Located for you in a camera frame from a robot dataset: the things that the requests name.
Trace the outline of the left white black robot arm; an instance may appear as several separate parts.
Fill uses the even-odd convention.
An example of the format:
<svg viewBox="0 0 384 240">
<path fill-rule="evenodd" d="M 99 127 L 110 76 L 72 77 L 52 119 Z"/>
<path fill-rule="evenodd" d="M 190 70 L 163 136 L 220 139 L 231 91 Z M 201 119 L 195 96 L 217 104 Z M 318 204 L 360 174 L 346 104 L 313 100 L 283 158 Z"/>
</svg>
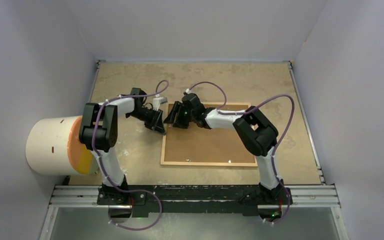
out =
<svg viewBox="0 0 384 240">
<path fill-rule="evenodd" d="M 163 110 L 166 103 L 158 93 L 156 102 L 146 107 L 149 97 L 141 88 L 132 88 L 129 95 L 119 95 L 101 103 L 88 102 L 83 108 L 79 129 L 79 141 L 92 153 L 102 175 L 102 189 L 110 190 L 109 197 L 118 205 L 126 203 L 129 191 L 123 184 L 125 174 L 121 170 L 115 145 L 118 140 L 118 119 L 133 117 L 143 122 L 145 128 L 165 135 Z"/>
</svg>

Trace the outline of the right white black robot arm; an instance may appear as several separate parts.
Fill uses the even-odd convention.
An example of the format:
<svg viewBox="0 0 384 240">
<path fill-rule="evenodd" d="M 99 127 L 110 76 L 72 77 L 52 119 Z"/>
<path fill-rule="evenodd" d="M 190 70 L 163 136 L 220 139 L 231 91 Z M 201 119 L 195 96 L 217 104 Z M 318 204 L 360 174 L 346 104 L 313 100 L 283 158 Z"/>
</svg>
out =
<svg viewBox="0 0 384 240">
<path fill-rule="evenodd" d="M 238 111 L 220 110 L 206 107 L 195 93 L 185 93 L 181 101 L 174 102 L 163 122 L 180 129 L 187 129 L 193 122 L 203 129 L 236 131 L 246 150 L 256 157 L 262 200 L 272 204 L 280 198 L 283 180 L 275 156 L 279 132 L 256 106 Z"/>
</svg>

